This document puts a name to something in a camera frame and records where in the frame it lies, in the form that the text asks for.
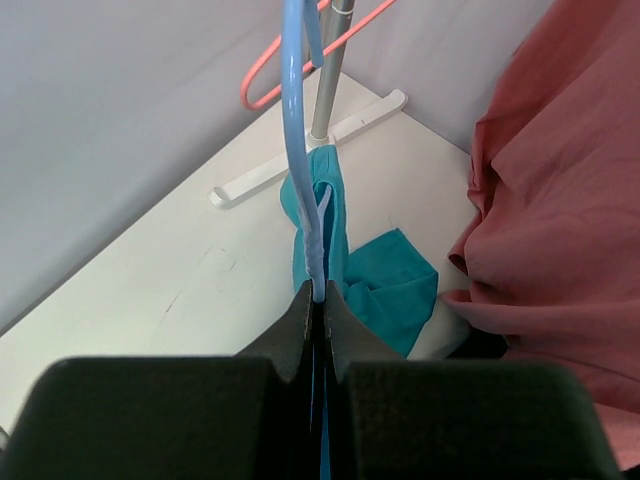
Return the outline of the salmon pink t shirt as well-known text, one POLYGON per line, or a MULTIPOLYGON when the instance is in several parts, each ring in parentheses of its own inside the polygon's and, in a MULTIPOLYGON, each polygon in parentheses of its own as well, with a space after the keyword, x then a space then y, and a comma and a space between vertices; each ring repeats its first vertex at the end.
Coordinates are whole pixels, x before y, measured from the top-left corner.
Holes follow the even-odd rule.
POLYGON ((618 465, 639 463, 639 5, 557 1, 477 122, 477 213, 443 301, 589 391, 618 465))

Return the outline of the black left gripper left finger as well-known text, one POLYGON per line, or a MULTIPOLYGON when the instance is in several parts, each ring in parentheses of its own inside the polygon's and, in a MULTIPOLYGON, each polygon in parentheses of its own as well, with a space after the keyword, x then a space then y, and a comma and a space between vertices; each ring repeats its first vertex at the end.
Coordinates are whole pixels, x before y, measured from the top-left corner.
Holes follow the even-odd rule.
POLYGON ((312 290, 233 356, 76 357, 37 380, 5 479, 310 479, 312 290))

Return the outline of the blue wire hanger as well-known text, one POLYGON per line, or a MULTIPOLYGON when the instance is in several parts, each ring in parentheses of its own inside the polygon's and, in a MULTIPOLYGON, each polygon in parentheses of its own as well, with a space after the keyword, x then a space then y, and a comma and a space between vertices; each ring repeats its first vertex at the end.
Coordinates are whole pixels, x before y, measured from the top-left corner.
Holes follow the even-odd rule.
MULTIPOLYGON (((293 32, 290 25, 297 7, 292 1, 284 3, 283 29, 293 32)), ((298 200, 298 218, 303 235, 303 253, 306 272, 312 286, 312 343, 313 343, 313 400, 312 400, 312 438, 319 442, 312 448, 319 462, 318 473, 321 479, 329 479, 330 451, 328 432, 328 407, 326 394, 326 357, 324 347, 324 300, 326 297, 326 279, 324 271, 324 220, 323 210, 316 201, 310 172, 310 162, 305 142, 303 75, 298 67, 281 63, 281 79, 288 73, 289 79, 282 87, 283 130, 289 174, 292 178, 298 200)))

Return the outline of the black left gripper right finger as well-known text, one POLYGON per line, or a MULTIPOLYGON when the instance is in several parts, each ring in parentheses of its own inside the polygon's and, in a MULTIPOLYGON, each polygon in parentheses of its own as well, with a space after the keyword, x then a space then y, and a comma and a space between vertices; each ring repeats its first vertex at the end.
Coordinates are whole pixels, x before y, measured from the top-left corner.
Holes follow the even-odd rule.
POLYGON ((335 479, 618 479, 585 389, 567 370, 501 360, 409 361, 348 309, 324 306, 335 479))

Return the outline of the pink wire hanger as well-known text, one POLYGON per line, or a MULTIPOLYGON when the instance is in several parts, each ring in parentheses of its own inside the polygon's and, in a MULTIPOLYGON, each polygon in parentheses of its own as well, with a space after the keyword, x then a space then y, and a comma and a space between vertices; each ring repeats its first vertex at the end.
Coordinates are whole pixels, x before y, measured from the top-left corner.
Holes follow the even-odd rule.
POLYGON ((267 103, 282 93, 282 87, 289 79, 288 73, 284 73, 281 83, 263 97, 255 101, 249 99, 249 90, 255 77, 277 53, 281 55, 281 63, 283 66, 297 66, 297 72, 300 75, 307 74, 313 68, 322 67, 326 57, 345 46, 352 37, 383 14, 394 3, 395 0, 383 1, 357 24, 348 27, 345 33, 342 33, 336 40, 333 40, 324 47, 320 31, 319 14, 326 9, 331 2, 292 1, 291 4, 297 7, 293 15, 293 20, 290 22, 290 25, 294 27, 293 32, 283 29, 283 34, 277 37, 249 68, 240 85, 242 105, 247 110, 256 111, 263 108, 267 103))

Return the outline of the teal t shirt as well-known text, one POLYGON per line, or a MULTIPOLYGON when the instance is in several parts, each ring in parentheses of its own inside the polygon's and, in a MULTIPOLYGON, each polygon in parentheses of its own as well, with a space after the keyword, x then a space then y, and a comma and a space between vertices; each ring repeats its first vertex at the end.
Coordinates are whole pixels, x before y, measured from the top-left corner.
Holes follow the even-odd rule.
POLYGON ((433 313, 438 273, 393 229, 351 251, 346 193, 337 149, 308 154, 310 177, 324 211, 326 278, 337 283, 351 312, 391 349, 407 357, 433 313))

